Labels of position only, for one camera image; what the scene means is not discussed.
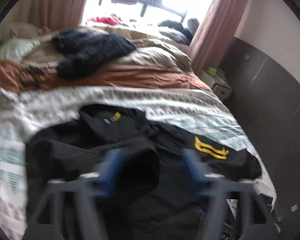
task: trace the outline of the window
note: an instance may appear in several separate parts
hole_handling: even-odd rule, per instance
[[[190,18],[198,18],[202,22],[211,2],[212,0],[138,0],[135,5],[126,5],[111,3],[111,0],[88,0],[85,15],[89,17],[84,19],[114,13],[130,18],[141,16],[149,24],[170,19],[183,22],[186,27]]]
[[[140,15],[142,6],[142,3],[128,5],[122,3],[111,3],[111,0],[102,0],[99,12],[101,12],[103,15],[114,13],[117,15],[124,15],[134,18]]]

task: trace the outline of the dark clothing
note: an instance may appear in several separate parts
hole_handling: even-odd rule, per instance
[[[79,120],[44,129],[26,145],[28,218],[49,179],[73,180],[102,162],[109,149],[150,152],[149,161],[141,161],[140,167],[127,162],[130,175],[140,174],[139,178],[122,175],[119,179],[117,199],[126,196],[129,203],[99,205],[111,240],[196,238],[202,221],[198,211],[207,211],[207,203],[198,202],[193,194],[181,154],[183,148],[196,150],[203,162],[229,179],[255,179],[261,175],[258,160],[247,150],[235,151],[174,125],[148,121],[142,111],[90,105],[79,113]],[[143,172],[146,163],[152,167],[151,172]],[[144,181],[144,173],[154,180]],[[159,173],[157,187],[149,192]],[[145,186],[148,193],[133,198]]]
[[[52,42],[66,56],[57,66],[58,75],[66,79],[85,77],[136,49],[126,38],[114,33],[95,35],[75,29],[61,32]]]
[[[181,22],[177,22],[174,20],[164,20],[164,21],[158,23],[158,26],[159,27],[169,27],[178,32],[181,32],[188,39],[189,44],[193,39],[193,35],[190,33],[189,28],[184,28]]]

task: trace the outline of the patterned blanket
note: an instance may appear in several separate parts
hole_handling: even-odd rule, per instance
[[[229,110],[210,92],[76,87],[16,95],[0,89],[0,226],[10,239],[21,239],[26,229],[25,143],[45,127],[77,118],[78,109],[92,103],[138,108],[150,120],[177,125],[235,150],[247,148],[262,166],[256,191],[275,201],[274,186],[258,153]]]

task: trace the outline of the white nightstand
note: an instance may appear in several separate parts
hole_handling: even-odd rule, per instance
[[[204,71],[200,76],[200,79],[212,89],[222,102],[232,93],[232,88],[219,77],[212,77]]]

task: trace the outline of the black knit sweater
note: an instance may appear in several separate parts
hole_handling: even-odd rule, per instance
[[[108,61],[131,53],[136,47],[123,36],[80,32],[72,29],[52,39],[56,49],[65,55],[57,66],[58,75],[66,79],[87,76]]]

